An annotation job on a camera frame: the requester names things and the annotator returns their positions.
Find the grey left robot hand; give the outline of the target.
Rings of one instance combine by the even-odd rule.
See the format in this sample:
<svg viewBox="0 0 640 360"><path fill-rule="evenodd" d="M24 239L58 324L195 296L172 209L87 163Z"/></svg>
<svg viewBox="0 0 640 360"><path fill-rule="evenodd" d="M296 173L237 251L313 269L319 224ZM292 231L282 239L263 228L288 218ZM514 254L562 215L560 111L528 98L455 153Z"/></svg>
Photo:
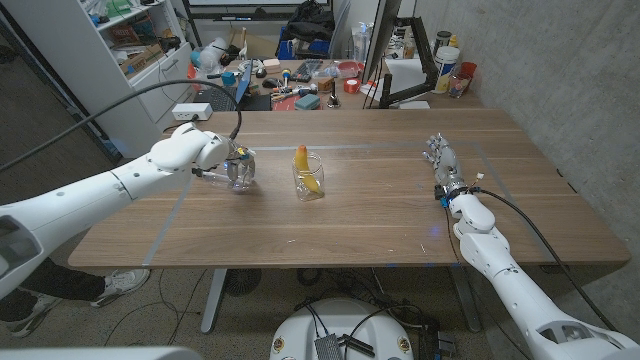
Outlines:
<svg viewBox="0 0 640 360"><path fill-rule="evenodd" d="M224 168L232 189L246 191L252 185L256 169L255 154L250 148L230 142L230 152L225 159Z"/></svg>

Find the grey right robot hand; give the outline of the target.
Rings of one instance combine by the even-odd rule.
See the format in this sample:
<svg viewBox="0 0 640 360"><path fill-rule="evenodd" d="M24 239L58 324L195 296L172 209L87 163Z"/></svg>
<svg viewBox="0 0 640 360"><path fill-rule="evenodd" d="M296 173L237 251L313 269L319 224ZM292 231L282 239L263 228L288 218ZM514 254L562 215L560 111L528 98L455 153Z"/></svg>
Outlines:
<svg viewBox="0 0 640 360"><path fill-rule="evenodd" d="M423 152L423 156L432 164L435 182L442 187L444 195L450 197L453 192L466 188L461 167L450 143L438 133L432 135L426 145L427 150Z"/></svg>

